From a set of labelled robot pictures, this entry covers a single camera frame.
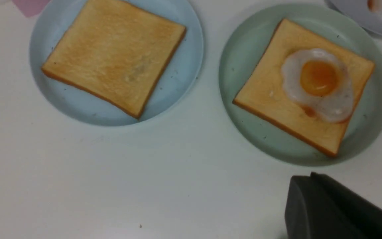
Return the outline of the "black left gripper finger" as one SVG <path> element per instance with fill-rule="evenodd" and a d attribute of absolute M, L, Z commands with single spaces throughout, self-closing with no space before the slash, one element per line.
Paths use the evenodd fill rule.
<path fill-rule="evenodd" d="M 382 209 L 316 172 L 291 177 L 285 224 L 289 239 L 382 239 Z"/>

